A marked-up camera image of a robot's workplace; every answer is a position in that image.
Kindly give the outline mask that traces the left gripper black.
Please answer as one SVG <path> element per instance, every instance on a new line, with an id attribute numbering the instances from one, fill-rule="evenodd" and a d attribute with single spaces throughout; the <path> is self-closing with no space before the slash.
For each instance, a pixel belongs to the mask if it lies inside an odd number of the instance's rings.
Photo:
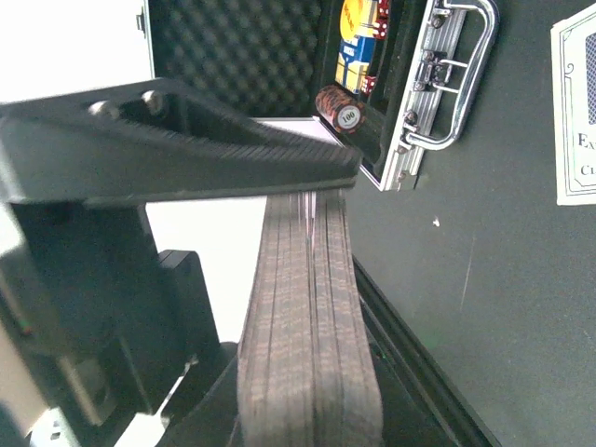
<path id="1" fill-rule="evenodd" d="M 154 412 L 219 348 L 198 256 L 159 251 L 142 206 L 3 204 L 1 307 L 91 427 Z"/>

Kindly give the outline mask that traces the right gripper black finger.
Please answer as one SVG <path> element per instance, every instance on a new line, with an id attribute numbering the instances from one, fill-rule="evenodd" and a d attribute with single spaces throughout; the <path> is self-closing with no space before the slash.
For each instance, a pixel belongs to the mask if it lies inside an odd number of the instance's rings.
<path id="1" fill-rule="evenodd" d="M 263 125 L 173 79 L 1 107 L 1 198 L 94 207 L 352 187 L 352 147 Z"/>

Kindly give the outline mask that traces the blue playing card deck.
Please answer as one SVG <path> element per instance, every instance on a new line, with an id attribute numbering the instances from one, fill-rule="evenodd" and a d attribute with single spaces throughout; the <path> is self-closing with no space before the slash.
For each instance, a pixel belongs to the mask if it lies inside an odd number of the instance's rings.
<path id="1" fill-rule="evenodd" d="M 237 404 L 247 446 L 383 441 L 341 190 L 267 199 L 238 350 Z"/>

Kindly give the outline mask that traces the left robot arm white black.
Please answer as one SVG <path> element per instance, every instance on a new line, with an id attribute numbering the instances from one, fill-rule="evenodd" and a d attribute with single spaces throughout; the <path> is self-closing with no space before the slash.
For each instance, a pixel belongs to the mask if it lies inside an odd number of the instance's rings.
<path id="1" fill-rule="evenodd" d="M 220 351 L 198 255 L 160 251 L 146 205 L 346 188 L 360 160 L 167 78 L 2 105 L 1 320 L 80 445 Z"/>

